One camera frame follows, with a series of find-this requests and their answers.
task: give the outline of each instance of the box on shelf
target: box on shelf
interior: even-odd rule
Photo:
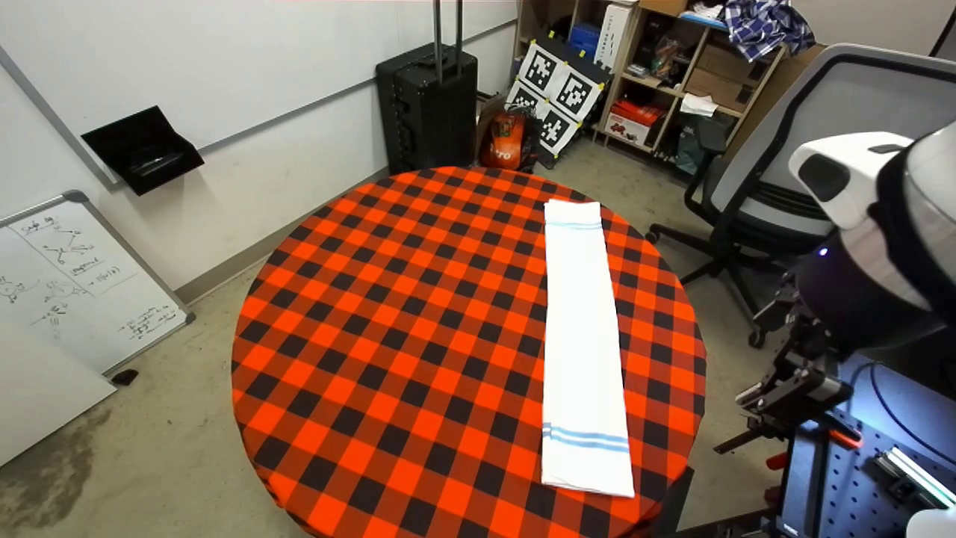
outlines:
[[[683,87],[692,96],[711,96],[720,108],[744,109],[747,108],[747,84],[729,81],[704,67],[692,67]]]
[[[681,15],[687,12],[687,0],[638,0],[638,9],[649,9],[649,12],[663,12],[663,15]]]
[[[660,123],[663,109],[638,108],[629,102],[616,102],[605,114],[605,130],[625,136],[635,145],[644,145],[650,127]]]
[[[610,66],[610,67],[616,66],[629,18],[634,18],[629,6],[610,2],[602,9],[593,63]]]
[[[747,81],[749,78],[749,63],[740,54],[717,47],[717,45],[704,45],[698,50],[695,67],[711,70],[726,81]]]
[[[571,36],[568,36],[568,47],[577,50],[577,54],[586,54],[586,60],[593,60],[598,54],[598,26],[590,24],[577,24],[571,26]]]

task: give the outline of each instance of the chair wheel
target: chair wheel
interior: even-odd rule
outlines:
[[[764,332],[764,329],[753,329],[749,338],[747,338],[747,342],[749,342],[753,348],[764,348],[767,332]]]

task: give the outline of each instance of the black chair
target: black chair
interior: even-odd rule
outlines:
[[[811,250],[832,223],[789,172],[789,154],[814,136],[844,130],[895,130],[917,136],[956,117],[956,63],[832,45],[780,96],[735,157],[723,157],[720,139],[702,145],[717,157],[683,190],[683,205],[711,223],[707,235],[650,223],[649,238],[675,238],[707,253],[707,262],[683,275],[729,275],[747,316],[758,302],[744,268],[781,271],[786,259]]]

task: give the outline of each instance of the red and black checkered tablecloth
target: red and black checkered tablecloth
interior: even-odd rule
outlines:
[[[247,289],[232,407],[268,492],[315,535],[620,535],[657,517],[704,410],[695,314],[602,209],[635,498],[541,484],[544,200],[529,172],[365,181]]]

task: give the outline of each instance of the cardboard box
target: cardboard box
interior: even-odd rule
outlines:
[[[625,136],[635,145],[644,145],[649,133],[650,133],[650,126],[643,126],[643,123],[634,123],[628,117],[617,117],[617,114],[605,114],[605,130],[616,133],[616,136]]]
[[[687,12],[687,0],[638,0],[638,9],[649,9],[649,12],[663,12],[663,15],[681,15]]]
[[[749,78],[749,63],[740,54],[717,47],[717,45],[704,45],[704,50],[698,50],[695,67],[704,67],[704,70],[726,78],[726,81],[747,81]]]
[[[687,81],[687,93],[711,96],[720,108],[732,108],[732,109],[744,109],[744,103],[747,103],[747,102],[740,102],[744,87],[747,84],[720,78],[720,73],[704,70],[704,67],[692,67],[689,81]]]

